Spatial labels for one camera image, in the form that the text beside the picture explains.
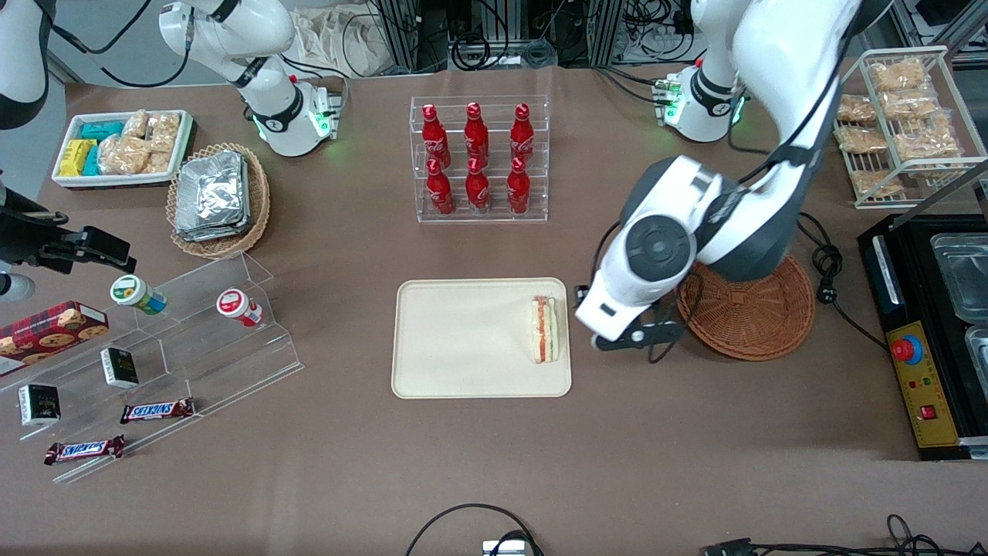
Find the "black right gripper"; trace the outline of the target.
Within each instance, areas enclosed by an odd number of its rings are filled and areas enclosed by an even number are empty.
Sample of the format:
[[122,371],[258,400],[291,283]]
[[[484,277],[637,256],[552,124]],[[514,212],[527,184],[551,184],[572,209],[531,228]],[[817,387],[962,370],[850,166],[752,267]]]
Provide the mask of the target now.
[[1,187],[1,257],[12,266],[43,267],[70,274],[74,263],[99,263],[134,273],[131,245],[96,226],[83,228],[83,253],[63,226],[68,215],[53,212],[4,185]]

